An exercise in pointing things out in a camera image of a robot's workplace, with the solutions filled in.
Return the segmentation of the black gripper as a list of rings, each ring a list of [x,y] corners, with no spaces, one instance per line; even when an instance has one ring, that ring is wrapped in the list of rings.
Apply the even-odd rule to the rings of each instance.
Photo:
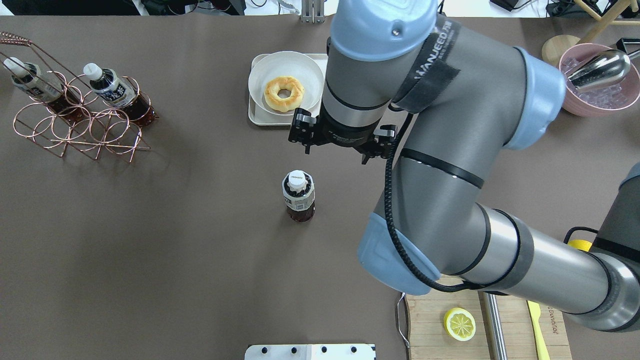
[[[312,146],[333,144],[352,148],[361,154],[361,164],[365,165],[371,158],[389,159],[396,143],[397,126],[378,126],[379,122],[377,120],[370,125],[352,127],[335,120],[324,107],[320,109],[318,116],[298,107],[293,113],[288,141],[304,146],[307,155]]]

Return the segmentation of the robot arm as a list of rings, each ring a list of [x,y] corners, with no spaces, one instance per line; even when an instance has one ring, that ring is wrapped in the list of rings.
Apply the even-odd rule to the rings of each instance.
[[[500,150],[533,145],[565,99],[557,68],[462,27],[435,0],[341,0],[318,116],[289,141],[387,159],[358,260],[398,292],[503,293],[602,332],[639,328],[639,166],[588,251],[477,203]]]

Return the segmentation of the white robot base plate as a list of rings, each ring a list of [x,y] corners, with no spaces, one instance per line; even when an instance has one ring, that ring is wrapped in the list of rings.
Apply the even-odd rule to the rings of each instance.
[[[376,360],[377,349],[367,343],[254,344],[245,360]]]

